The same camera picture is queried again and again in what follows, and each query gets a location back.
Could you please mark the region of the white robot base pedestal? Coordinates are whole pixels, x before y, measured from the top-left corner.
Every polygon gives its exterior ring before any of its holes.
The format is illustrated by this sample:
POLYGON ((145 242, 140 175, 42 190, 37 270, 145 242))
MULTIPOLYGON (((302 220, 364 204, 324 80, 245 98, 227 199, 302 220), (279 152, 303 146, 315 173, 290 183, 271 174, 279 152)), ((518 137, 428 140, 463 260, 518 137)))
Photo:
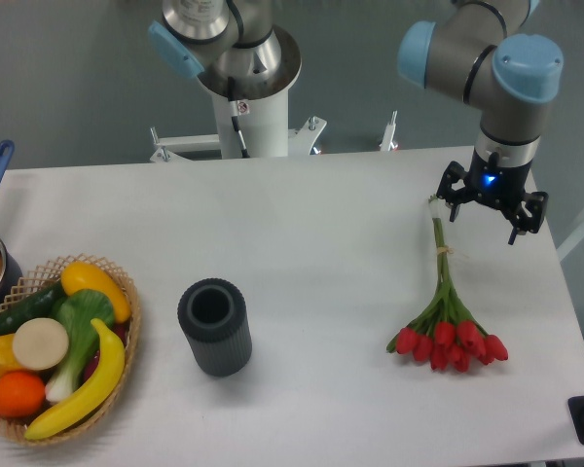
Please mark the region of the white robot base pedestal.
POLYGON ((248 156, 251 158, 278 158, 288 155, 288 91, 282 90, 261 99, 238 99, 210 93, 220 152, 223 159, 242 157, 239 137, 233 125, 242 134, 248 156))

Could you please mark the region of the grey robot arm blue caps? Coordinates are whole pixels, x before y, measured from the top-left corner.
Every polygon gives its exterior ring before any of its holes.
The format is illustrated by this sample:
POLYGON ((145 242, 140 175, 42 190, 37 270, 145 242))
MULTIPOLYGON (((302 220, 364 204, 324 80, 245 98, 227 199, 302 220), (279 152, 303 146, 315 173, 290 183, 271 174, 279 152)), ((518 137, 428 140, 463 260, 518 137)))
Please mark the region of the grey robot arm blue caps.
MULTIPOLYGON (((449 164, 437 189, 453 211, 477 202, 499 211, 513 235, 537 233, 547 195, 525 184, 564 67, 560 48, 520 32, 533 1, 460 1, 445 24, 415 23, 397 54, 399 74, 477 108, 471 164, 449 164)), ((268 1, 165 1, 148 37, 177 74, 210 94, 226 159, 309 151, 315 135, 288 126, 288 92, 301 70, 293 37, 268 1)))

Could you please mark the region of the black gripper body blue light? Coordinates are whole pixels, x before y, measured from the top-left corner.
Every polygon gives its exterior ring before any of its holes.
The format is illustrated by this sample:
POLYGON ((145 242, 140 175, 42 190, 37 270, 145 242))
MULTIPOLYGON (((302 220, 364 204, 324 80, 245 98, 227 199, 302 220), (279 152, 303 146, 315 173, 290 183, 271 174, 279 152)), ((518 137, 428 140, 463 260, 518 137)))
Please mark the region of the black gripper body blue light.
POLYGON ((523 201, 531 162, 516 167, 499 166, 498 162, 496 154, 485 161, 477 152, 473 153, 464 178, 465 201, 476 201, 512 218, 523 201))

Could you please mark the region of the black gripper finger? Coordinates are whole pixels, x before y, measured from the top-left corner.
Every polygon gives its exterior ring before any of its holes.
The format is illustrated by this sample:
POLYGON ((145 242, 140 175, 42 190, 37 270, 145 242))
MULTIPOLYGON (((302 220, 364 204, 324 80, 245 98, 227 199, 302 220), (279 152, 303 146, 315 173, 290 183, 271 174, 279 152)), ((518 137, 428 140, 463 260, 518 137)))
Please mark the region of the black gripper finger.
POLYGON ((516 208, 510 212, 508 220, 512 231, 508 244, 513 245, 519 235, 537 234, 543 224, 549 195, 547 192, 523 192, 516 208))
POLYGON ((449 163, 445 169, 436 196, 442 199, 450 208, 450 221, 454 222, 460 207, 468 202, 468 172, 455 161, 449 163))

